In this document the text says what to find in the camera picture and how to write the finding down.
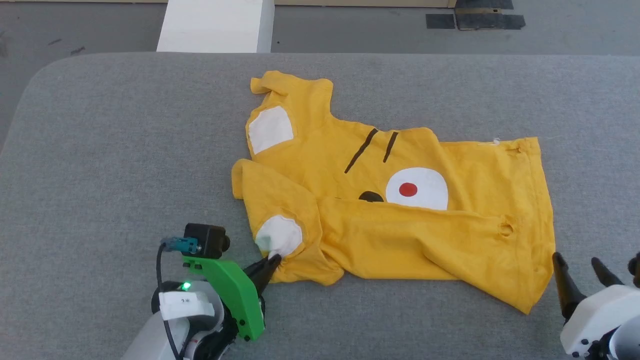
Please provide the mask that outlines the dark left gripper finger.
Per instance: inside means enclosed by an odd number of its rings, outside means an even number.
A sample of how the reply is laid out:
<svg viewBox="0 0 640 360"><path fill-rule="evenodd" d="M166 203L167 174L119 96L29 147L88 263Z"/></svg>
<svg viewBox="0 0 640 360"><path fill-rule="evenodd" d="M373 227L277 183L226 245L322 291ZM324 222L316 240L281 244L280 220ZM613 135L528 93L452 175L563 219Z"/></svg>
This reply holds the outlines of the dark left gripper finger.
<svg viewBox="0 0 640 360"><path fill-rule="evenodd" d="M266 287L270 284L272 276L281 264L282 256L266 256L253 264L253 285L258 296L262 296Z"/></svg>
<svg viewBox="0 0 640 360"><path fill-rule="evenodd" d="M243 269L252 283L269 283L275 272L275 256L265 256Z"/></svg>

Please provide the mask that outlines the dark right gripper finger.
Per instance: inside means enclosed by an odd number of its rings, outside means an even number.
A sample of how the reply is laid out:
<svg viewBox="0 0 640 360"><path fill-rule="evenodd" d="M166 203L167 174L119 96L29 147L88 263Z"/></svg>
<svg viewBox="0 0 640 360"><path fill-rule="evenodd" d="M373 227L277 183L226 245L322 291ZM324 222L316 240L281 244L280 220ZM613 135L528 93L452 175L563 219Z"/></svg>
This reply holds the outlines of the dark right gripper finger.
<svg viewBox="0 0 640 360"><path fill-rule="evenodd" d="M569 265L562 254L558 251L554 252L551 260L561 314L565 321L569 321L578 305L586 299L586 296L578 289L578 286L570 276Z"/></svg>
<svg viewBox="0 0 640 360"><path fill-rule="evenodd" d="M612 271L610 271L610 269L608 269L608 267L606 267L606 265L601 262L598 257L592 257L590 260L590 264L592 266L592 269L594 270L596 277L598 278L598 281L604 287L624 285L624 283Z"/></svg>

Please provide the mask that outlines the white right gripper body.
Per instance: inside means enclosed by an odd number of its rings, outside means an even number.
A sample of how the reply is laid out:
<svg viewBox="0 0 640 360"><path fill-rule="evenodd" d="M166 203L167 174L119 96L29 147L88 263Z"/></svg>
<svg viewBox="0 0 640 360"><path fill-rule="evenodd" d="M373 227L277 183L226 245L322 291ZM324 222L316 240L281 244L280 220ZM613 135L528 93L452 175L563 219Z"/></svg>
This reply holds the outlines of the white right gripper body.
<svg viewBox="0 0 640 360"><path fill-rule="evenodd" d="M560 333L565 353L585 355L594 341L638 318L639 289L611 285L582 300Z"/></svg>

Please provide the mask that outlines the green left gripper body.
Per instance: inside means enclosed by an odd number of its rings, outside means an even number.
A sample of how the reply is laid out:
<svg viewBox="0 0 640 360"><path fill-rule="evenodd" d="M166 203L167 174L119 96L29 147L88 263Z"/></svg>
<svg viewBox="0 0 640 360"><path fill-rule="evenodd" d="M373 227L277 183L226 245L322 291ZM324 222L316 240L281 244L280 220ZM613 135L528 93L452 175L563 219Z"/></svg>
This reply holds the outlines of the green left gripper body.
<svg viewBox="0 0 640 360"><path fill-rule="evenodd" d="M256 341L265 332L265 319L258 289L250 276L232 260L182 256L190 271L202 275L217 292L222 303L237 322L238 335Z"/></svg>

